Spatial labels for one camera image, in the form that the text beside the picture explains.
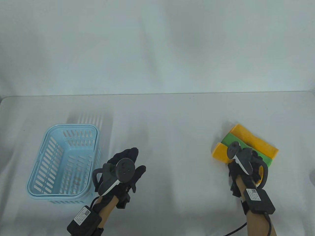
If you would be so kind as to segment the person's left hand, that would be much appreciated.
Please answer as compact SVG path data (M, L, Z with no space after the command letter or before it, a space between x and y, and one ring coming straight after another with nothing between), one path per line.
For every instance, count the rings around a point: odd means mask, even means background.
M101 168L92 172L92 181L98 198L91 204L93 211L100 212L116 197L115 207L124 209L130 201L129 191L136 192L136 183L146 172L146 166L135 167L139 150L136 147L115 154Z

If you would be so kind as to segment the person's right hand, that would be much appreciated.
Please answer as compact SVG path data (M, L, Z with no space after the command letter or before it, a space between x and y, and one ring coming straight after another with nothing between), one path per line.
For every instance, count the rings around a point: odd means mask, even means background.
M261 162L263 159L258 155L256 151L251 148L241 148L237 146L236 148L228 148L227 156L232 162L228 164L229 176L232 179L232 185L230 190L233 196L241 197L243 191L240 190L236 183L237 177L244 177L243 182L249 178L249 183L253 181L255 184L262 179L259 174L259 169L261 167Z

